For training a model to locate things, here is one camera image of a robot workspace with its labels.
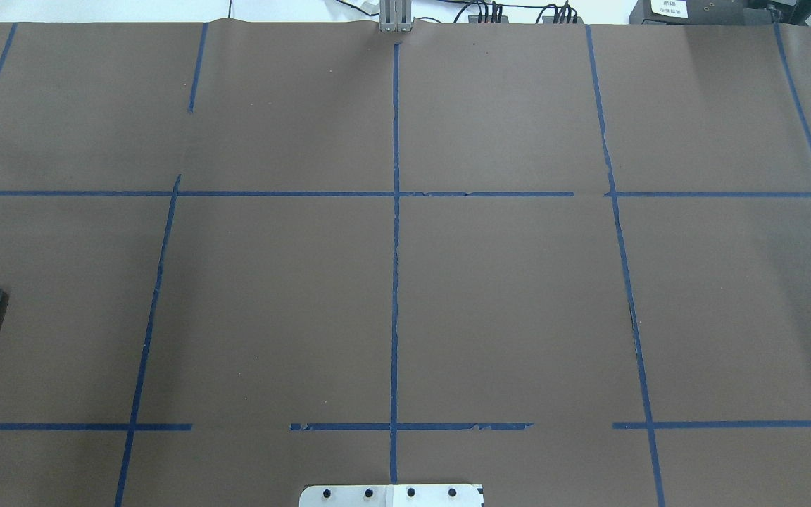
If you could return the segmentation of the white mounting plate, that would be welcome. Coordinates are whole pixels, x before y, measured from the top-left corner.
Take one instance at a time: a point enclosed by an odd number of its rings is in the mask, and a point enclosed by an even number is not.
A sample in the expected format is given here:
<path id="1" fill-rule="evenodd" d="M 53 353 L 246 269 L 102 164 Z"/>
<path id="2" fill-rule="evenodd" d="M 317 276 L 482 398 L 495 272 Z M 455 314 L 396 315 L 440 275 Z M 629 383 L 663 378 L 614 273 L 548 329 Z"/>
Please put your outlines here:
<path id="1" fill-rule="evenodd" d="M 483 488 L 475 484 L 312 485 L 299 506 L 483 506 Z"/>

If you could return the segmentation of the black device with label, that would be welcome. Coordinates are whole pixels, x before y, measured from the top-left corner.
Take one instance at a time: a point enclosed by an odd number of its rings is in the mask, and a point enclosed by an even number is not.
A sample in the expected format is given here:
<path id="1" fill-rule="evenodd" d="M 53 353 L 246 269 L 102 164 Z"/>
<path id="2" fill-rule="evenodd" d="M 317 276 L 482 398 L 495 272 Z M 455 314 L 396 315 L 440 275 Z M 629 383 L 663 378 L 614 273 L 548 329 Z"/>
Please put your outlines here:
<path id="1" fill-rule="evenodd" d="M 749 1 L 637 1 L 630 25 L 772 25 L 774 15 Z"/>

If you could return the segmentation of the aluminium frame post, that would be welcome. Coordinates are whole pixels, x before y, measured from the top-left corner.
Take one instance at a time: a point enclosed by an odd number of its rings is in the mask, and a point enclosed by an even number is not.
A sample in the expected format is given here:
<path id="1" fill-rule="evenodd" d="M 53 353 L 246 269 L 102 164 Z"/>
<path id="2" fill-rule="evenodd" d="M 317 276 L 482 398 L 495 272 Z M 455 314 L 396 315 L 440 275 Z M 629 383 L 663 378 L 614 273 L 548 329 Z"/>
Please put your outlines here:
<path id="1" fill-rule="evenodd" d="M 411 32 L 413 26 L 411 0 L 379 1 L 379 29 L 381 32 Z"/>

